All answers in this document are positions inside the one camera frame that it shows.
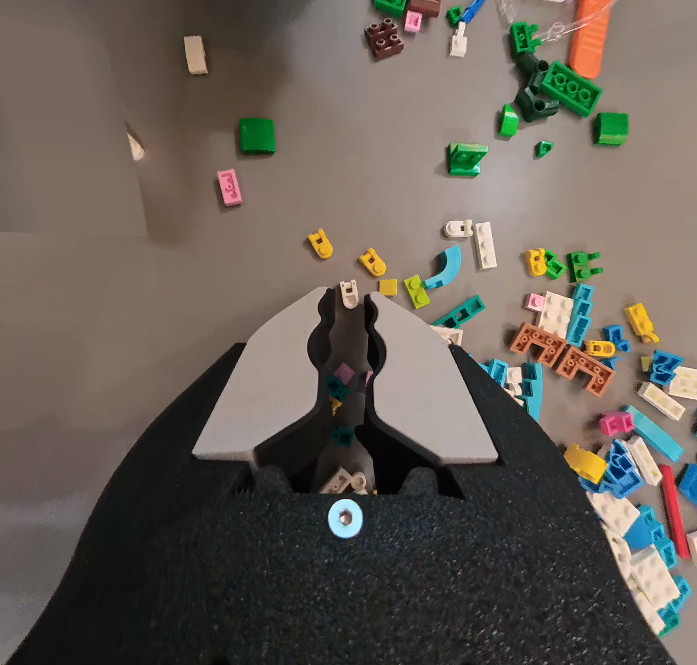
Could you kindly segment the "cream curved lego piece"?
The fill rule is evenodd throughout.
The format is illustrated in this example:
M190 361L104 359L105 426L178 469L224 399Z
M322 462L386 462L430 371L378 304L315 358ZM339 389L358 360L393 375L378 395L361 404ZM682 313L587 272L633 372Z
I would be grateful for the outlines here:
M186 35L183 38L187 70L193 76L208 74L204 41L201 35Z

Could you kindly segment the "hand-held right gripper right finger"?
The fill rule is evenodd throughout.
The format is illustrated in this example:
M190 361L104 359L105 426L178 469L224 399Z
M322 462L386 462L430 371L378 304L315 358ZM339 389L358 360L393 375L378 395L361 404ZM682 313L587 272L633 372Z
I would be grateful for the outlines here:
M410 472L428 469L437 491L460 495L451 466L499 461L456 361L465 352L378 292L364 299L364 316L372 375L356 435L377 493L398 494Z

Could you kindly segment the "green curved lego slope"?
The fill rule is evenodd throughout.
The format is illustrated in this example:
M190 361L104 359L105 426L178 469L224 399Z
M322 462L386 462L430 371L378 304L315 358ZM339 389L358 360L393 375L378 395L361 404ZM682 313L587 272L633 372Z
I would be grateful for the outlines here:
M623 146L629 137L629 114L603 111L592 124L592 140L596 146Z
M274 155L274 121L269 118L240 118L239 148L245 155Z

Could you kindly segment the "green studded lego piece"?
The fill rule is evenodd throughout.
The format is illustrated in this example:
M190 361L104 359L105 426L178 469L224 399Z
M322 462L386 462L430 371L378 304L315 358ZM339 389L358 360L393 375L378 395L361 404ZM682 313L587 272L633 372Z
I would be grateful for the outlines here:
M526 53L534 54L542 44L542 38L537 34L538 25L525 21L516 21L510 25L509 42L511 57L518 59Z

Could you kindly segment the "pile of colourful lego pieces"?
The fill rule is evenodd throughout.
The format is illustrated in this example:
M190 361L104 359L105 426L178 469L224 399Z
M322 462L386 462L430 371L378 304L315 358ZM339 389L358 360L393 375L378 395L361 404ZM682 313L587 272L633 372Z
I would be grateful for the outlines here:
M523 322L510 351L531 355L520 366L500 360L481 364L493 380L539 419L547 371L567 381L580 376L584 389L601 397L623 353L631 352L621 324L588 339L594 288L583 282L603 269L588 262L600 254L568 255L572 292L530 293L524 308L534 316ZM692 595L687 579L675 573L681 560L696 561L696 532L686 532L680 506L696 503L696 464L683 463L684 447L660 423L632 405L602 413L597 420L604 443L588 449L562 443L562 453L598 517L632 598L649 628L663 638L681 623Z

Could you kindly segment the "light blue lego arch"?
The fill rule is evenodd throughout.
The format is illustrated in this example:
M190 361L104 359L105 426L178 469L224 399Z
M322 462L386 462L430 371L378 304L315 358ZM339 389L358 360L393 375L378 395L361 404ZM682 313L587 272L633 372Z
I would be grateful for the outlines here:
M423 287L427 290L442 288L448 285L457 277L461 267L461 249L458 245L453 245L439 254L439 272L423 281Z

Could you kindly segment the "green lego bracket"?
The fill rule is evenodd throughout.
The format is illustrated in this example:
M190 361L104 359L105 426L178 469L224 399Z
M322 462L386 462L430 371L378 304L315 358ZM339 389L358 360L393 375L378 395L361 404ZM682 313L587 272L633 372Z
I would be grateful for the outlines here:
M481 172L481 161L488 152L487 145L452 141L446 148L448 175L457 178L477 177Z

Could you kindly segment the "orange lego brick separator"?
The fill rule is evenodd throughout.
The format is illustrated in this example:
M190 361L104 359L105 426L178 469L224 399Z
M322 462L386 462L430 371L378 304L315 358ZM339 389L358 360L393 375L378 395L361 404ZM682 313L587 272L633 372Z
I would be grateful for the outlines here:
M614 3L615 0L578 0L576 20L580 28L572 34L569 66L581 77L594 79L600 74Z

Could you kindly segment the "green lego plate with holes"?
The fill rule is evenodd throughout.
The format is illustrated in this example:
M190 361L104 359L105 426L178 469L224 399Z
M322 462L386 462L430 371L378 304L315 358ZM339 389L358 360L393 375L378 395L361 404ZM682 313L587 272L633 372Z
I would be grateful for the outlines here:
M543 94L559 101L582 118L587 118L594 112L604 92L601 87L558 60L549 65L539 87Z

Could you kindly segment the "dark green lego connector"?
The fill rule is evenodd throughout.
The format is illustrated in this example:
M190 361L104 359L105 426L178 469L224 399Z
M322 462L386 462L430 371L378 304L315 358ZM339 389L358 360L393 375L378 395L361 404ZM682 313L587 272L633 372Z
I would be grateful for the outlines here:
M526 88L534 95L540 94L542 82L549 71L549 62L537 58L534 52L526 51L516 57L515 64L527 78Z
M550 118L558 112L561 106L558 100L541 98L530 87L518 91L514 102L526 123Z

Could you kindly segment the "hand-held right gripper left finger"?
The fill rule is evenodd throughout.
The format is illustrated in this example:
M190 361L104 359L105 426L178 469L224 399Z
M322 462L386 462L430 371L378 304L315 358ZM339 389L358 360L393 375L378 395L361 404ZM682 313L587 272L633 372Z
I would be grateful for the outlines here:
M312 492L327 446L332 408L326 386L334 288L315 288L266 321L240 352L192 454L242 462L256 474L284 472L297 493Z

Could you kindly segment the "dark brown lego brick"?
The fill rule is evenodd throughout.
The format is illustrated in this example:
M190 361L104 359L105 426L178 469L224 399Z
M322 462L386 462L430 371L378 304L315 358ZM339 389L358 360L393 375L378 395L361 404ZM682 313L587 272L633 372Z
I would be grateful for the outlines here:
M385 17L381 21L368 25L363 34L375 61L392 58L404 50L404 41L398 33L397 24L391 17Z

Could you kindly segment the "long white lego plate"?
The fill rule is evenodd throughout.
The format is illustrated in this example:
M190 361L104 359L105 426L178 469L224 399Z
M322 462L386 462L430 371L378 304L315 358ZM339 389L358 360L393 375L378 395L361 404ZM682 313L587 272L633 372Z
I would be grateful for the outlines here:
M480 270L496 268L498 265L490 222L476 223L473 227L477 262Z

